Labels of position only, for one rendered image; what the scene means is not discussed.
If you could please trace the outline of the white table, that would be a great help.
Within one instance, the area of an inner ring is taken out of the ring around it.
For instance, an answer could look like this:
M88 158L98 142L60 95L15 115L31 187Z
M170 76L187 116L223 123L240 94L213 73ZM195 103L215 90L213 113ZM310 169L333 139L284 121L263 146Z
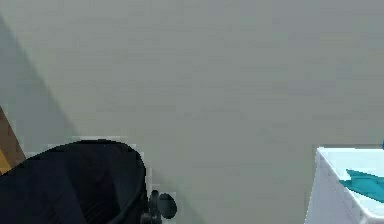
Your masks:
M304 224L384 224L384 203L343 187L346 170L384 177L384 150L316 149L316 169Z

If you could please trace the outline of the teal cloth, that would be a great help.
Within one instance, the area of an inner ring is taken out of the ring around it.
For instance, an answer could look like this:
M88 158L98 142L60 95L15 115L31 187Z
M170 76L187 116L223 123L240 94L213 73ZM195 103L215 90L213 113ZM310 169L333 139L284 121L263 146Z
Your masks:
M380 203L384 203L384 177L351 169L347 169L346 172L350 179L339 181L343 187Z

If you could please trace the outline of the brown wooden furniture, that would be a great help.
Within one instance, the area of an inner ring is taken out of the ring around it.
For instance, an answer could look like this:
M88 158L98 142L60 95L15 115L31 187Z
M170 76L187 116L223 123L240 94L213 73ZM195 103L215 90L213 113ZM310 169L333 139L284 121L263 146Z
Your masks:
M0 107L0 175L8 172L25 159L19 141Z

